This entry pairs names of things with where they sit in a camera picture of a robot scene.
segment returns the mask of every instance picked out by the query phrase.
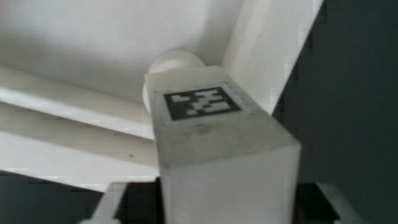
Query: white wall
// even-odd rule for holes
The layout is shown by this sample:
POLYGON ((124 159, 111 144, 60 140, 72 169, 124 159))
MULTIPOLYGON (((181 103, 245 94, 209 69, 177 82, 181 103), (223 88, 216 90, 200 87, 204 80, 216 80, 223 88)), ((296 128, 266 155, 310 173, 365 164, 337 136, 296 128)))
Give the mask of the white wall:
POLYGON ((1 0, 0 64, 140 101, 154 56, 220 64, 243 0, 1 0))

